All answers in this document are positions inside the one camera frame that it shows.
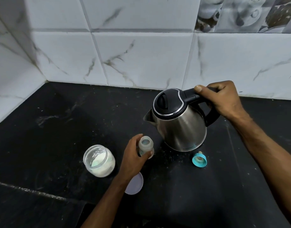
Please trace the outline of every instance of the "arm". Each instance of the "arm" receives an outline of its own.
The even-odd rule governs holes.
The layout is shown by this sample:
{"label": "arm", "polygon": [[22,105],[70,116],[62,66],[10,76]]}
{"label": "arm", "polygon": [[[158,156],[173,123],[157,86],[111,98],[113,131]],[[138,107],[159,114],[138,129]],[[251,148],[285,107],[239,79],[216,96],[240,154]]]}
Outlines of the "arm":
{"label": "arm", "polygon": [[134,136],[125,148],[119,173],[81,228],[110,228],[114,221],[121,198],[130,180],[137,175],[152,151],[139,157],[136,152],[142,134]]}
{"label": "arm", "polygon": [[194,89],[212,101],[216,110],[232,123],[260,166],[282,212],[291,218],[291,155],[268,137],[243,109],[232,81],[208,86],[217,88],[219,92],[201,85]]}

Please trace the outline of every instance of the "translucent plastic bottle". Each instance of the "translucent plastic bottle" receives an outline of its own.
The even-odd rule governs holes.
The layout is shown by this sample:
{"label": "translucent plastic bottle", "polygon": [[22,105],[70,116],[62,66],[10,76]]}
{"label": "translucent plastic bottle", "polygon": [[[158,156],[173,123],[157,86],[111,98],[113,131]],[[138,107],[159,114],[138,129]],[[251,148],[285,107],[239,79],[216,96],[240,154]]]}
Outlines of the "translucent plastic bottle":
{"label": "translucent plastic bottle", "polygon": [[87,149],[83,156],[87,170],[96,177],[106,177],[115,168],[115,158],[108,148],[94,145]]}
{"label": "translucent plastic bottle", "polygon": [[153,140],[149,137],[149,136],[143,136],[139,143],[139,154],[140,156],[144,155],[146,152],[148,151],[153,151],[153,154],[151,155],[151,157],[153,157],[154,155],[154,143]]}

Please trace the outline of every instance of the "black kettle lid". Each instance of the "black kettle lid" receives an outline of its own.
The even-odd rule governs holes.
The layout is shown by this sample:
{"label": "black kettle lid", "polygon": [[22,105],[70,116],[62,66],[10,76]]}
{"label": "black kettle lid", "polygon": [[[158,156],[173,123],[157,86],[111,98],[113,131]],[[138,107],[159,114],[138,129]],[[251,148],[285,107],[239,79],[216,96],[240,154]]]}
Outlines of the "black kettle lid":
{"label": "black kettle lid", "polygon": [[185,93],[180,89],[166,89],[154,99],[153,112],[160,119],[173,119],[187,108]]}

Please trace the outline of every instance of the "electric kettle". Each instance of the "electric kettle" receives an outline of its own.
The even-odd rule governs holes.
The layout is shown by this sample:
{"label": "electric kettle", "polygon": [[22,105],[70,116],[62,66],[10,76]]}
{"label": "electric kettle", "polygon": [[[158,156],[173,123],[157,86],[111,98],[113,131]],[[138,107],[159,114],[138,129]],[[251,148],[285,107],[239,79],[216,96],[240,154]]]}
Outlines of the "electric kettle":
{"label": "electric kettle", "polygon": [[220,116],[214,107],[204,115],[198,105],[202,102],[208,100],[195,93],[194,89],[166,89],[155,97],[152,108],[143,120],[157,128],[170,148],[191,151],[204,142],[207,126]]}

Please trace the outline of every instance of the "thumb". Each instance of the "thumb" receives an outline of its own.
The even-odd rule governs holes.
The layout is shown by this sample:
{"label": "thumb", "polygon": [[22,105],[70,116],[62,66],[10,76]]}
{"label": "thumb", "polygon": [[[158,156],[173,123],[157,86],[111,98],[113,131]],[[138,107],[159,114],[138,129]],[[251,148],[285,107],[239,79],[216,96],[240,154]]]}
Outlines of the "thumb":
{"label": "thumb", "polygon": [[143,163],[145,163],[153,154],[153,151],[148,151],[144,155],[141,156]]}
{"label": "thumb", "polygon": [[214,100],[215,97],[215,92],[210,90],[208,87],[202,86],[202,85],[197,85],[194,87],[194,90],[196,93],[200,94],[206,99],[209,99],[210,101]]}

